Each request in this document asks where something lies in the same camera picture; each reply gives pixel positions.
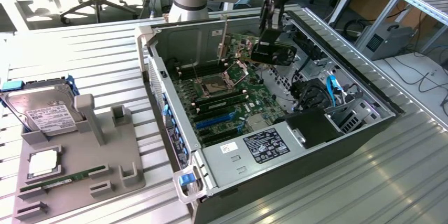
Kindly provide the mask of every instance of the pcie slot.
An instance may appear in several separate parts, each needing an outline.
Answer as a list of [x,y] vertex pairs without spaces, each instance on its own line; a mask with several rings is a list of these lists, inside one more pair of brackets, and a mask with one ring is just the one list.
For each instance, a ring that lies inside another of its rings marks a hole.
[[220,132],[220,133],[217,133],[212,136],[204,137],[202,142],[204,143],[214,142],[217,140],[221,140],[222,138],[237,136],[238,134],[240,134],[240,132],[238,132],[237,129],[230,129],[230,130],[222,131],[222,132]]
[[210,119],[218,115],[222,115],[225,113],[229,113],[230,112],[230,109],[218,109],[216,111],[209,111],[209,112],[204,112],[201,114],[198,114],[194,118],[193,118],[193,122],[200,122],[200,121],[204,121],[206,119]]
[[210,120],[206,120],[204,122],[197,123],[196,124],[196,129],[200,130],[200,129],[206,128],[209,126],[213,126],[213,125],[216,125],[218,123],[232,121],[233,118],[234,118],[234,113],[236,112],[228,113],[226,115],[221,115],[217,118],[213,118]]

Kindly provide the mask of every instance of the metal bracket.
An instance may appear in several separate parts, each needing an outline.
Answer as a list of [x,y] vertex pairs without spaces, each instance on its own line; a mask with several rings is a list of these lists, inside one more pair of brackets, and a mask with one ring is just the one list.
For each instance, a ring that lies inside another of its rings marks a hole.
[[156,31],[150,26],[138,26],[134,28],[134,44],[137,46],[137,54],[138,54],[138,66],[140,72],[145,72],[145,62],[142,55],[142,47],[150,44],[152,40],[156,37]]

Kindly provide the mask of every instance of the blue pcie slot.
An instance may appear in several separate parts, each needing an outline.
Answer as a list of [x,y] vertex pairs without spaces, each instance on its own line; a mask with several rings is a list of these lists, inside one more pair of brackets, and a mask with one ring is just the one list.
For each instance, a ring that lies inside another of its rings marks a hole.
[[233,120],[234,113],[236,112],[232,112],[232,113],[229,113],[226,115],[222,115],[222,116],[220,116],[217,118],[213,118],[213,119],[210,119],[208,121],[197,123],[196,124],[196,129],[200,130],[200,129],[202,129],[205,127],[209,127],[209,126],[212,126],[214,124],[218,124],[218,123],[228,122],[228,121]]

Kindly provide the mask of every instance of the green circuit board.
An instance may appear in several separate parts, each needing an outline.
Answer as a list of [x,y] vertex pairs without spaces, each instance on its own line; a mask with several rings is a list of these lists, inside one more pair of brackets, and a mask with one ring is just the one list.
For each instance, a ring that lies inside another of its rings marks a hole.
[[232,34],[230,44],[228,46],[229,52],[238,53],[241,60],[250,60],[250,51],[258,40],[258,37],[253,37],[242,34]]
[[[234,35],[228,47],[226,57],[234,57],[236,52],[241,49],[241,39],[246,37],[249,36]],[[284,108],[277,104],[274,97],[272,97],[272,93],[268,91],[262,82],[260,82],[260,77],[256,74],[257,68],[249,63],[246,63],[245,66],[246,74],[237,63],[237,59],[232,58],[228,61],[226,68],[222,72],[202,75],[188,80],[181,80],[178,76],[172,75],[174,89],[182,102],[188,119],[198,141],[204,147],[214,145],[237,135],[250,133],[252,131],[272,125],[273,121],[280,116],[285,115]],[[222,100],[209,102],[206,106],[192,105],[194,101],[206,102],[210,98],[232,95],[242,90],[244,93],[236,94]],[[224,103],[232,105],[214,111],[214,106],[220,106]],[[205,113],[205,115],[213,116],[206,118],[206,120],[198,120],[202,115],[198,113],[197,108],[200,108],[200,112],[202,112],[202,109],[210,109],[212,112]],[[197,129],[198,123],[213,120],[229,113],[232,113],[232,120]],[[220,133],[234,131],[234,129],[237,129],[237,133],[233,132],[233,134],[225,137],[214,137],[218,136]]]

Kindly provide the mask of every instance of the white barcode label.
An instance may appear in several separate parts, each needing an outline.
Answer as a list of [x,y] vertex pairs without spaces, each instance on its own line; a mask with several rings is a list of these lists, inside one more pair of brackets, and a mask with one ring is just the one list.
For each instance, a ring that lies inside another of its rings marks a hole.
[[221,151],[222,151],[222,153],[230,152],[230,151],[233,151],[233,150],[237,149],[237,145],[236,145],[234,142],[228,143],[228,144],[225,144],[225,145],[221,145],[220,147],[221,147]]
[[25,114],[44,133],[74,126],[74,120],[65,105],[29,110]]

